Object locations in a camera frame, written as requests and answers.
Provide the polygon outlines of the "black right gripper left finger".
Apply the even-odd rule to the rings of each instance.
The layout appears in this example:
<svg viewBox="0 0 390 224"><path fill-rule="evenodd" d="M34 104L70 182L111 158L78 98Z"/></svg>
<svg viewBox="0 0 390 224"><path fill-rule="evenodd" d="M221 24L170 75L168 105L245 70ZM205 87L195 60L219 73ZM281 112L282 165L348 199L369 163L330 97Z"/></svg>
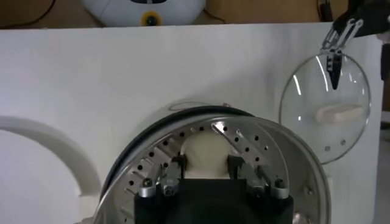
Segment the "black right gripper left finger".
<svg viewBox="0 0 390 224"><path fill-rule="evenodd" d="M138 195L151 198L157 194L173 197L179 191L179 183L185 177L186 156L173 157L165 167L163 164L153 165L146 178L141 182Z"/></svg>

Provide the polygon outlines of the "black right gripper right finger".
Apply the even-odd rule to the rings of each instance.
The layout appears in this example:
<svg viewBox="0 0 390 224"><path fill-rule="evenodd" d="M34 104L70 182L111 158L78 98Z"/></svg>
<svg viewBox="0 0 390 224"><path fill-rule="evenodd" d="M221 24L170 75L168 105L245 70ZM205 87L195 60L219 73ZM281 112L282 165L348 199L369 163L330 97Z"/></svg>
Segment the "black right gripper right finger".
<svg viewBox="0 0 390 224"><path fill-rule="evenodd" d="M251 165L242 157L229 155L227 167L229 177L234 180L245 180L248 193L254 197L289 197L287 182L279 178L269 165Z"/></svg>

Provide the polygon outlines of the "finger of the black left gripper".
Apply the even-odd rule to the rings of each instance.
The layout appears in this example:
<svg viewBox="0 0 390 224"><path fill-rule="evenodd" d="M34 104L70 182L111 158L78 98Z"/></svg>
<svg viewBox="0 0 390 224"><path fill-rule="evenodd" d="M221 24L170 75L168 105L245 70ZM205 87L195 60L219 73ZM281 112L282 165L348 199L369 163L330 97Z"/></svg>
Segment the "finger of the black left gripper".
<svg viewBox="0 0 390 224"><path fill-rule="evenodd" d="M362 19L350 19L340 33L335 28L331 28L322 42L321 53L327 56L326 70L329 74L331 86L338 89L342 68L342 51L351 39L363 26Z"/></svg>
<svg viewBox="0 0 390 224"><path fill-rule="evenodd" d="M380 75L382 81L386 81L389 78L390 71L390 44L384 44L381 48L380 58Z"/></svg>

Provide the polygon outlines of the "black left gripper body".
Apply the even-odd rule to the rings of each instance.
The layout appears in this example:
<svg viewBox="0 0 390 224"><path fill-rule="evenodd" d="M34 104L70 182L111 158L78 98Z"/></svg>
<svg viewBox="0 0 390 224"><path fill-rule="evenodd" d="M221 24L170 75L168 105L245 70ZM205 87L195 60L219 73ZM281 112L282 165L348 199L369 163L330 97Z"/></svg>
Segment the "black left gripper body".
<svg viewBox="0 0 390 224"><path fill-rule="evenodd" d="M364 37L389 31L389 1L348 0L347 10L333 22L333 28L341 34L347 22L363 20L355 37Z"/></svg>

